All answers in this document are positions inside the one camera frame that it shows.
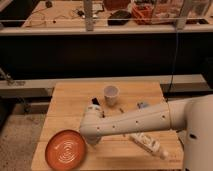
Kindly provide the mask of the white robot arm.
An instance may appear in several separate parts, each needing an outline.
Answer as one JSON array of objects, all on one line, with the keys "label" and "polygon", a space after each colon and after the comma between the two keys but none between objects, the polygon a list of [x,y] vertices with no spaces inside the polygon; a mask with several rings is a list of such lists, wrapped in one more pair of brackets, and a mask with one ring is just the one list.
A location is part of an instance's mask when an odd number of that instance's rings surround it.
[{"label": "white robot arm", "polygon": [[162,102],[109,117],[103,117],[97,105],[90,105],[79,127],[91,145],[102,136],[170,129],[186,131],[182,171],[213,171],[213,94]]}]

